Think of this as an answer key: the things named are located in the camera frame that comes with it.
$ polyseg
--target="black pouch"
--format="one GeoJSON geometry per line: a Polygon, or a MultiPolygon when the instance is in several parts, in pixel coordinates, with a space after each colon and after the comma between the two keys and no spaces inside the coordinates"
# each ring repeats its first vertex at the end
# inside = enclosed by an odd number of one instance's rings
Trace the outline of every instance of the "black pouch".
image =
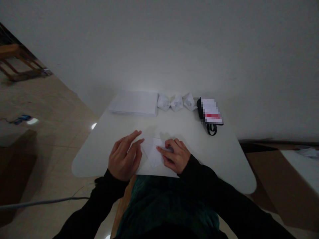
{"type": "Polygon", "coordinates": [[[224,125],[223,123],[211,123],[205,120],[205,114],[201,98],[197,101],[198,114],[201,121],[206,125],[207,132],[209,135],[214,136],[217,133],[217,125],[224,125]]]}

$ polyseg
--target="black jacket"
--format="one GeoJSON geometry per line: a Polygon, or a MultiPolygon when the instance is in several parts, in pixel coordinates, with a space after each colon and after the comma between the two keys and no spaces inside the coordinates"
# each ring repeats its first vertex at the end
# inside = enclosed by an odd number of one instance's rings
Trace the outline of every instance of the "black jacket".
{"type": "MultiPolygon", "coordinates": [[[[239,239],[294,238],[270,214],[218,178],[211,168],[199,164],[193,155],[182,174],[178,176],[190,185],[194,193],[201,195],[213,206],[239,239]]],[[[69,217],[54,238],[93,239],[113,203],[123,197],[128,183],[114,178],[107,170],[87,203],[69,217]]],[[[227,238],[221,231],[216,233],[215,238],[227,238]]],[[[140,238],[196,238],[196,236],[188,228],[164,224],[140,238]]]]}

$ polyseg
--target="right hand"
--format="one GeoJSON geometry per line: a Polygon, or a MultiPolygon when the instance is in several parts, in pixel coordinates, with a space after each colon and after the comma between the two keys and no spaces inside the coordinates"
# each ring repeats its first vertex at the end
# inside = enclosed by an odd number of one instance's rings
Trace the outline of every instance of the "right hand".
{"type": "Polygon", "coordinates": [[[191,153],[186,148],[183,141],[168,139],[165,141],[165,148],[172,147],[174,153],[168,152],[157,146],[156,149],[163,155],[164,165],[177,174],[181,174],[186,167],[191,153]]]}

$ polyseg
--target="finger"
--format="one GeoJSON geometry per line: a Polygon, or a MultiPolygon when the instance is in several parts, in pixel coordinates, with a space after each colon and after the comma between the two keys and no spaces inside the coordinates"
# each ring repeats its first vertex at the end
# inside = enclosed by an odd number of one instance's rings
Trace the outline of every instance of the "finger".
{"type": "Polygon", "coordinates": [[[169,146],[171,146],[174,151],[178,149],[176,142],[172,139],[168,139],[165,141],[165,148],[168,148],[169,146]]]}
{"type": "Polygon", "coordinates": [[[175,160],[175,155],[169,151],[166,151],[164,149],[162,149],[161,147],[157,146],[156,147],[157,151],[160,152],[162,155],[164,155],[165,157],[169,158],[170,160],[175,160]]]}
{"type": "Polygon", "coordinates": [[[176,172],[177,168],[176,168],[176,165],[171,161],[169,160],[167,157],[165,157],[163,155],[163,160],[164,160],[164,165],[166,167],[168,167],[169,169],[173,170],[174,172],[176,172]]]}
{"type": "Polygon", "coordinates": [[[142,155],[143,155],[143,153],[142,153],[142,151],[141,151],[141,145],[139,145],[139,146],[137,147],[136,155],[135,155],[135,158],[134,158],[133,173],[135,173],[136,170],[139,168],[142,155]]]}
{"type": "Polygon", "coordinates": [[[183,145],[180,143],[180,141],[179,141],[178,138],[174,139],[174,142],[175,142],[179,147],[183,148],[183,145]]]}
{"type": "Polygon", "coordinates": [[[180,143],[182,144],[183,148],[184,149],[187,149],[187,147],[185,146],[184,142],[183,141],[180,141],[180,143]]]}
{"type": "Polygon", "coordinates": [[[127,155],[125,157],[125,159],[127,161],[129,161],[129,162],[131,161],[133,163],[137,148],[140,147],[140,145],[141,145],[141,143],[143,143],[143,141],[144,141],[144,139],[140,139],[140,140],[136,141],[134,144],[132,144],[131,148],[129,149],[129,151],[127,152],[127,155]]]}
{"type": "Polygon", "coordinates": [[[112,148],[111,154],[113,154],[118,149],[118,147],[120,146],[120,144],[121,144],[123,139],[124,139],[124,137],[115,142],[115,144],[114,144],[114,146],[112,148]]]}
{"type": "Polygon", "coordinates": [[[139,136],[142,133],[142,131],[137,131],[135,130],[133,133],[130,135],[124,137],[122,143],[119,146],[120,153],[125,155],[128,149],[131,146],[131,143],[136,139],[137,136],[139,136]]]}

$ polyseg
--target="brown cardboard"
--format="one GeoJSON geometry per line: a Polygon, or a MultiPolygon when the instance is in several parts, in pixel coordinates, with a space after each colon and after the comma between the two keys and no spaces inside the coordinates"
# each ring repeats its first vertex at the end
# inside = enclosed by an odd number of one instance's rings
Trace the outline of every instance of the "brown cardboard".
{"type": "MultiPolygon", "coordinates": [[[[29,154],[13,154],[0,175],[0,205],[19,203],[28,183],[37,157],[29,154]]],[[[0,212],[0,227],[10,223],[16,210],[0,212]]]]}
{"type": "MultiPolygon", "coordinates": [[[[37,159],[35,140],[36,132],[27,130],[10,147],[0,148],[0,205],[20,202],[37,159]]],[[[15,213],[1,211],[0,227],[10,223],[15,213]]]]}
{"type": "Polygon", "coordinates": [[[287,226],[319,232],[319,197],[281,152],[252,152],[246,157],[262,185],[252,195],[256,204],[275,209],[287,226]]]}

